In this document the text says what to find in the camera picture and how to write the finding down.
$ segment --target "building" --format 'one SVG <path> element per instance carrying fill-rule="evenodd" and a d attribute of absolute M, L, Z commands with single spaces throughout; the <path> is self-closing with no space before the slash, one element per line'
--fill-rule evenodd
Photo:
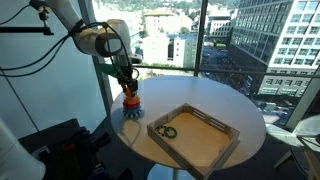
<path fill-rule="evenodd" d="M 230 57 L 244 71 L 312 74 L 320 64 L 318 1 L 242 0 Z M 251 76 L 257 94 L 300 97 L 310 78 Z"/>

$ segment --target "black cable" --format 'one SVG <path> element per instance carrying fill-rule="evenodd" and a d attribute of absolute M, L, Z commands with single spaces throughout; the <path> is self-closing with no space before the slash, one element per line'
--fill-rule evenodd
<path fill-rule="evenodd" d="M 5 24 L 5 23 L 7 23 L 7 22 L 9 22 L 9 21 L 11 21 L 13 18 L 15 18 L 16 16 L 18 16 L 25 8 L 27 8 L 27 7 L 29 7 L 30 5 L 28 4 L 28 5 L 26 5 L 26 6 L 24 6 L 23 8 L 21 8 L 14 16 L 12 16 L 10 19 L 8 19 L 8 20 L 6 20 L 6 21 L 4 21 L 4 22 L 2 22 L 2 23 L 0 23 L 0 25 L 3 25 L 3 24 Z"/>
<path fill-rule="evenodd" d="M 45 64 L 43 65 L 41 68 L 37 69 L 36 71 L 30 72 L 30 73 L 26 73 L 26 74 L 20 74 L 20 75 L 4 75 L 4 74 L 0 74 L 0 76 L 2 77 L 24 77 L 24 76 L 30 76 L 32 74 L 35 74 L 39 71 L 41 71 L 42 69 L 44 69 L 45 67 L 47 67 L 52 60 L 55 58 L 55 56 L 57 55 L 57 53 L 59 52 L 60 48 L 62 47 L 62 45 L 65 43 L 65 41 L 69 38 L 69 36 L 64 37 L 63 41 L 61 42 L 61 44 L 59 45 L 59 47 L 57 48 L 57 50 L 55 51 L 54 55 L 51 57 L 51 59 Z"/>
<path fill-rule="evenodd" d="M 50 54 L 53 49 L 55 49 L 65 38 L 67 38 L 69 35 L 66 35 L 64 36 L 63 38 L 61 38 L 55 45 L 53 45 L 51 47 L 51 49 L 49 49 L 49 51 L 47 51 L 46 54 L 44 54 L 40 59 L 30 63 L 30 64 L 27 64 L 27 65 L 23 65 L 23 66 L 19 66 L 19 67 L 14 67 L 14 68 L 0 68 L 1 71 L 13 71 L 13 70 L 18 70 L 18 69 L 23 69 L 23 68 L 26 68 L 26 67 L 30 67 L 34 64 L 37 64 L 39 63 L 40 61 L 42 61 L 44 58 L 46 58 L 48 56 L 48 54 Z"/>

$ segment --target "white table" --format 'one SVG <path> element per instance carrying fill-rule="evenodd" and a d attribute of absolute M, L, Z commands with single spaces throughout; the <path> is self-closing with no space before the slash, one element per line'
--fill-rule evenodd
<path fill-rule="evenodd" d="M 113 102 L 111 123 L 115 133 L 128 147 L 160 164 L 151 170 L 149 179 L 155 179 L 153 174 L 163 167 L 181 169 L 148 136 L 147 125 L 184 103 L 240 131 L 239 144 L 221 168 L 232 167 L 248 160 L 258 152 L 264 142 L 266 127 L 261 113 L 248 98 L 227 85 L 193 76 L 160 76 L 140 81 L 138 93 L 142 116 L 138 120 L 123 116 L 124 95 L 121 93 Z M 165 170 L 168 173 L 156 174 L 171 175 L 171 168 Z"/>

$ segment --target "tree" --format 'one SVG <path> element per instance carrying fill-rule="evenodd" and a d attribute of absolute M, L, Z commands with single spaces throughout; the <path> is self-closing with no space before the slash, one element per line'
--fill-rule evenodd
<path fill-rule="evenodd" d="M 180 34 L 188 34 L 189 33 L 189 29 L 186 27 L 181 27 L 180 29 Z"/>

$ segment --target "chair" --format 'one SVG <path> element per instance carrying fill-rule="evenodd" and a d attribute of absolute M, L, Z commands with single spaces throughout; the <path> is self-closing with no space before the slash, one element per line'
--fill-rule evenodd
<path fill-rule="evenodd" d="M 308 179 L 320 180 L 320 115 L 301 120 L 294 131 L 286 136 L 289 151 L 274 165 L 278 169 L 288 160 L 294 160 Z"/>

